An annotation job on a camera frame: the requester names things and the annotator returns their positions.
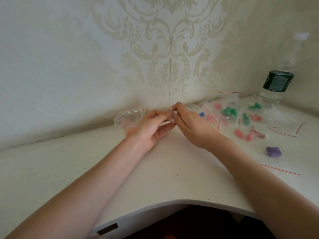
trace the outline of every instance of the forearm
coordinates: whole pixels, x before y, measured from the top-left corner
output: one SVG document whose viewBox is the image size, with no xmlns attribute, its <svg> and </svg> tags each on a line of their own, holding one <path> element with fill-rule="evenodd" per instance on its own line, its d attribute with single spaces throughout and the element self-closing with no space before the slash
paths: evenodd
<svg viewBox="0 0 319 239">
<path fill-rule="evenodd" d="M 85 238 L 144 153 L 134 136 L 127 137 L 7 238 Z"/>
<path fill-rule="evenodd" d="M 234 177 L 251 205 L 279 238 L 315 238 L 319 235 L 318 207 L 263 168 L 233 141 L 218 138 L 213 153 Z"/>
</svg>

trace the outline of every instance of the bottle label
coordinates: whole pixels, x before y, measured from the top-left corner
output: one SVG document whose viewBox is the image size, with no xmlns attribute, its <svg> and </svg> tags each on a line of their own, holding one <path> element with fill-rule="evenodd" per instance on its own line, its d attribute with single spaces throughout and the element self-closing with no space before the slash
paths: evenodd
<svg viewBox="0 0 319 239">
<path fill-rule="evenodd" d="M 269 72 L 263 88 L 275 92 L 284 92 L 293 77 L 294 74 L 291 72 L 272 70 Z"/>
</svg>

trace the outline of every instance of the clear bottle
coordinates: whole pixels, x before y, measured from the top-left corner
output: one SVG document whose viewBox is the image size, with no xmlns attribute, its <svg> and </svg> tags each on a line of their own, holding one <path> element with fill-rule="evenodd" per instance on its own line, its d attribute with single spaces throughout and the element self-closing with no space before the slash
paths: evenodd
<svg viewBox="0 0 319 239">
<path fill-rule="evenodd" d="M 258 96 L 264 107 L 271 108 L 279 104 L 284 97 L 284 92 L 294 77 L 292 71 L 296 64 L 297 53 L 308 36 L 309 33 L 296 33 L 290 42 L 285 43 L 285 45 L 288 45 L 289 52 L 286 53 L 284 59 L 282 59 L 283 61 L 279 63 L 277 70 L 269 72 Z"/>
</svg>

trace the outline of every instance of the person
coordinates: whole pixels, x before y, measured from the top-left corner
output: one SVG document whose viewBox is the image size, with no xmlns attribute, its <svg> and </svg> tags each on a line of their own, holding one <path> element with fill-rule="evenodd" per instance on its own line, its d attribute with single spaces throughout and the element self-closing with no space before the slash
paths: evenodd
<svg viewBox="0 0 319 239">
<path fill-rule="evenodd" d="M 175 124 L 161 125 L 171 116 Z M 167 111 L 146 114 L 108 155 L 30 215 L 6 239 L 86 238 L 139 160 L 175 125 L 193 145 L 221 161 L 277 238 L 319 237 L 319 209 L 314 203 L 178 102 Z"/>
</svg>

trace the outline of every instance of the purple foam piece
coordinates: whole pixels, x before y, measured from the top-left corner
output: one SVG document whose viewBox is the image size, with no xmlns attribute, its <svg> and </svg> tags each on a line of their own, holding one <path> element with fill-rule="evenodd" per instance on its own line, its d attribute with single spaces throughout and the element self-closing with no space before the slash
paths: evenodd
<svg viewBox="0 0 319 239">
<path fill-rule="evenodd" d="M 270 151 L 280 151 L 280 149 L 278 147 L 267 147 L 266 148 L 266 151 L 267 152 L 270 152 Z"/>
<path fill-rule="evenodd" d="M 272 151 L 267 151 L 267 154 L 269 157 L 280 157 L 282 155 L 280 150 L 272 150 Z"/>
</svg>

